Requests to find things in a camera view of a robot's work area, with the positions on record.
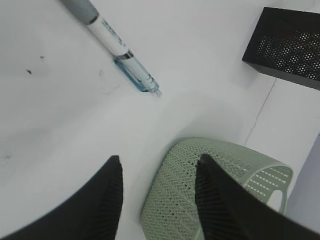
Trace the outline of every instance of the green mesh basket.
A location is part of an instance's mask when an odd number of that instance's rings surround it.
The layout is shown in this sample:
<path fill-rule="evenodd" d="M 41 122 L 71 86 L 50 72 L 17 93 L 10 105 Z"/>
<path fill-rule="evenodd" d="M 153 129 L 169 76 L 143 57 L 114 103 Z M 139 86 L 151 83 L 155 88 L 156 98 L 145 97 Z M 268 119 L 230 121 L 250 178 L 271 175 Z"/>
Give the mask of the green mesh basket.
<path fill-rule="evenodd" d="M 293 171 L 285 164 L 233 143 L 186 138 L 165 156 L 140 216 L 147 240 L 203 239 L 195 204 L 196 164 L 209 154 L 248 192 L 267 203 L 282 192 L 279 212 L 284 213 Z"/>

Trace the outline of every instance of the transparent pen tip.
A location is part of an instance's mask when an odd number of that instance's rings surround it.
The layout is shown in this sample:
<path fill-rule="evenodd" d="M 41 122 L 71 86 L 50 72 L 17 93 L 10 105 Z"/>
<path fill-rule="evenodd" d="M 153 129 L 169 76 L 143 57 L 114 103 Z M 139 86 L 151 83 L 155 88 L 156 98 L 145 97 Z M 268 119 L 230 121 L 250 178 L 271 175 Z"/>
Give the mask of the transparent pen tip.
<path fill-rule="evenodd" d="M 160 97 L 162 96 L 162 92 L 161 92 L 160 90 L 155 91 L 154 94 L 155 94 L 158 98 L 160 98 Z"/>

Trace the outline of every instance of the black perforated container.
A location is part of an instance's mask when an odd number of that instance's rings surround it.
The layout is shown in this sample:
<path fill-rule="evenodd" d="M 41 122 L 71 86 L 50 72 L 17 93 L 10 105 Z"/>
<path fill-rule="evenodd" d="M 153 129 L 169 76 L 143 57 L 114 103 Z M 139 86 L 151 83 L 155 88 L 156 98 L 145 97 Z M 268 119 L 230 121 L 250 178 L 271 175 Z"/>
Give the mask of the black perforated container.
<path fill-rule="evenodd" d="M 320 90 L 320 14 L 265 7 L 242 60 L 262 74 Z"/>

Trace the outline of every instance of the gray pen cap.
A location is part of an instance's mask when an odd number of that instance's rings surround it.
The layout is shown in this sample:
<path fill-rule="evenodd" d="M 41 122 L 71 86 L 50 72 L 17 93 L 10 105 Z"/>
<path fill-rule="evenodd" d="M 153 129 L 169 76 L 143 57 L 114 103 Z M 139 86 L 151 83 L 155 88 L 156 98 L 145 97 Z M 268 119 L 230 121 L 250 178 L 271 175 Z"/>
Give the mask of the gray pen cap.
<path fill-rule="evenodd" d="M 89 0 L 60 0 L 66 8 L 83 24 L 92 24 L 99 16 Z"/>

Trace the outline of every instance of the black object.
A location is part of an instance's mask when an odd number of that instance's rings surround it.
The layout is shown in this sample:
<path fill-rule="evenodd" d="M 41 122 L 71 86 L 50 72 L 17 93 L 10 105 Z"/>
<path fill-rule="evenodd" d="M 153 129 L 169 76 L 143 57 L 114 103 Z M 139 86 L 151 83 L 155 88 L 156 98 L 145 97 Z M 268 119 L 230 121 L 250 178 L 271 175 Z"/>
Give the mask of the black object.
<path fill-rule="evenodd" d="M 265 7 L 242 60 L 260 73 L 320 90 L 320 14 Z"/>
<path fill-rule="evenodd" d="M 122 166 L 112 156 L 71 198 L 3 240 L 114 240 L 122 204 Z"/>
<path fill-rule="evenodd" d="M 205 240 L 320 240 L 253 197 L 206 154 L 196 169 L 195 202 Z"/>

